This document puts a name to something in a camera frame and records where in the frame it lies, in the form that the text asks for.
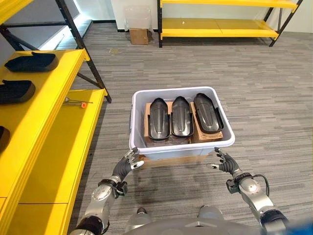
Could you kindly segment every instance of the yellow shelf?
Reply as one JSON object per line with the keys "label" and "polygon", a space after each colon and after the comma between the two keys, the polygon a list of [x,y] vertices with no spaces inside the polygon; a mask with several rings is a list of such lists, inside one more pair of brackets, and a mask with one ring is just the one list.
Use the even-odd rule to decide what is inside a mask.
{"label": "yellow shelf", "polygon": [[[7,148],[0,154],[0,197],[6,198],[0,211],[0,234],[5,234],[33,165],[84,60],[86,51],[53,51],[59,59],[49,72],[10,72],[2,66],[4,80],[31,80],[36,91],[25,103],[0,105],[0,123],[11,133]],[[16,52],[12,58],[30,55]]]}
{"label": "yellow shelf", "polygon": [[165,3],[279,7],[291,8],[292,12],[298,7],[291,0],[161,0],[161,7]]}
{"label": "yellow shelf", "polygon": [[163,18],[162,37],[273,37],[263,20]]}
{"label": "yellow shelf", "polygon": [[3,206],[4,202],[5,202],[5,198],[1,197],[0,198],[0,210],[2,209],[2,206]]}
{"label": "yellow shelf", "polygon": [[0,0],[0,24],[26,7],[33,0]]}
{"label": "yellow shelf", "polygon": [[[8,234],[19,234],[13,232],[22,229],[31,231],[23,234],[32,235],[67,233],[81,174],[103,98],[106,95],[105,90],[79,90],[68,93],[67,96],[71,99],[93,103],[87,104],[85,109],[69,105],[61,107],[28,178]],[[40,213],[30,216],[31,206],[28,210],[19,211],[23,205],[33,205],[34,208],[38,208],[38,204],[50,205],[51,208],[53,204],[65,205],[65,208],[55,214],[49,208],[50,216],[47,216],[48,212],[44,212],[43,218]],[[15,223],[20,218],[23,218],[24,222]],[[33,221],[37,219],[39,219],[36,223],[37,228],[33,228]],[[55,224],[59,229],[58,232],[55,226],[49,227],[49,224],[54,221],[58,221],[58,224]]]}
{"label": "yellow shelf", "polygon": [[8,235],[60,234],[67,204],[19,204]]}

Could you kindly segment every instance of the yellow shelving unit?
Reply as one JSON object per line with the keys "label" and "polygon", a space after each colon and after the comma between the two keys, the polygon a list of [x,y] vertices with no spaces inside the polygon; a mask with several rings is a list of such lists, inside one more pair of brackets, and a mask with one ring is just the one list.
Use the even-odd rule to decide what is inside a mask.
{"label": "yellow shelving unit", "polygon": [[[10,131],[9,145],[0,154],[0,234],[5,234],[24,186],[60,107],[84,60],[82,50],[52,51],[59,65],[49,72],[10,72],[2,66],[4,80],[31,80],[36,91],[24,103],[0,105],[0,123]],[[15,52],[11,58],[30,55],[31,51]]]}
{"label": "yellow shelving unit", "polygon": [[28,178],[8,234],[66,235],[105,90],[70,91]]}
{"label": "yellow shelving unit", "polygon": [[[65,235],[101,106],[104,97],[108,103],[111,97],[64,0],[55,0],[64,22],[3,24],[30,2],[0,0],[0,33],[17,51],[10,59],[47,52],[59,64],[48,72],[0,67],[0,85],[2,80],[31,80],[36,87],[28,101],[0,105],[0,125],[11,135],[0,152],[0,235]],[[68,26],[79,49],[38,51],[8,30],[52,25]],[[79,73],[83,61],[96,81]],[[76,76],[100,89],[69,92]],[[62,105],[65,97],[91,103],[86,108]]]}
{"label": "yellow shelving unit", "polygon": [[0,24],[26,7],[33,0],[0,0]]}
{"label": "yellow shelving unit", "polygon": [[[163,37],[269,37],[272,47],[284,28],[298,9],[302,0],[158,0],[157,19],[159,47]],[[214,4],[269,7],[263,20],[241,19],[197,19],[197,18],[162,18],[164,4]],[[275,31],[267,23],[274,7],[280,8],[278,30]],[[281,24],[282,8],[289,8],[290,15]]]}
{"label": "yellow shelving unit", "polygon": [[263,20],[163,18],[162,37],[273,37]]}
{"label": "yellow shelving unit", "polygon": [[291,0],[160,0],[161,7],[165,3],[279,7],[291,8],[292,11],[298,6]]}

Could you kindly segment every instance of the black cable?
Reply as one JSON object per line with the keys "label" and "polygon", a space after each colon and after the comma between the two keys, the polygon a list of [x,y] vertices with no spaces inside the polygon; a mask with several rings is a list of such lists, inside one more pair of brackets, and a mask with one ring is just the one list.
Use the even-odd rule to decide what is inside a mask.
{"label": "black cable", "polygon": [[256,174],[256,175],[252,176],[252,178],[254,178],[254,177],[262,177],[264,179],[265,184],[266,184],[266,196],[269,197],[269,183],[268,183],[267,178],[261,174]]}

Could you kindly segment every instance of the small cardboard box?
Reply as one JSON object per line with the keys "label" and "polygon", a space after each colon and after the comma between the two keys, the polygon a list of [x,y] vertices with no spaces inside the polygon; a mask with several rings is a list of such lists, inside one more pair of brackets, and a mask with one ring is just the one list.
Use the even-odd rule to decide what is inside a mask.
{"label": "small cardboard box", "polygon": [[[169,145],[176,145],[176,144],[188,144],[190,141],[190,137],[186,138],[178,138],[173,136],[172,134],[170,137],[163,141],[154,141],[149,138],[149,121],[148,121],[148,115],[150,115],[150,105],[152,103],[146,103],[145,108],[145,117],[144,117],[144,140],[146,142],[146,145],[148,147],[156,147],[156,146],[169,146]],[[167,104],[167,113],[170,115],[172,112],[172,104],[173,102],[166,102]]]}
{"label": "small cardboard box", "polygon": [[191,143],[203,143],[203,142],[213,142],[219,141],[223,138],[222,132],[217,132],[215,134],[207,134],[201,131],[200,126],[198,124],[197,116],[196,116],[196,108],[194,102],[190,102],[190,106],[192,109],[192,113],[194,116],[194,134],[191,137]]}
{"label": "small cardboard box", "polygon": [[148,30],[143,28],[130,28],[131,43],[136,45],[148,44]]}

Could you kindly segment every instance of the clear plastic container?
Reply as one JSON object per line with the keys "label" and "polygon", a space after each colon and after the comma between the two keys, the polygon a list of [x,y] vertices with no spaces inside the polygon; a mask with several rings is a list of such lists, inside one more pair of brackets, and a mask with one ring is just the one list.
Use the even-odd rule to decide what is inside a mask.
{"label": "clear plastic container", "polygon": [[130,28],[142,28],[152,31],[151,10],[149,6],[134,5],[124,8],[125,31]]}
{"label": "clear plastic container", "polygon": [[[190,143],[171,146],[147,147],[144,141],[144,113],[146,103],[153,102],[155,98],[162,98],[165,102],[174,101],[177,96],[183,96],[188,102],[193,101],[197,93],[206,94],[213,102],[214,107],[219,107],[224,124],[223,138],[220,141],[206,143]],[[144,154],[151,160],[176,158],[195,155],[207,155],[214,147],[226,147],[235,142],[235,135],[231,129],[222,105],[215,90],[211,87],[189,87],[161,90],[138,91],[133,95],[129,147],[137,147],[139,154]]]}

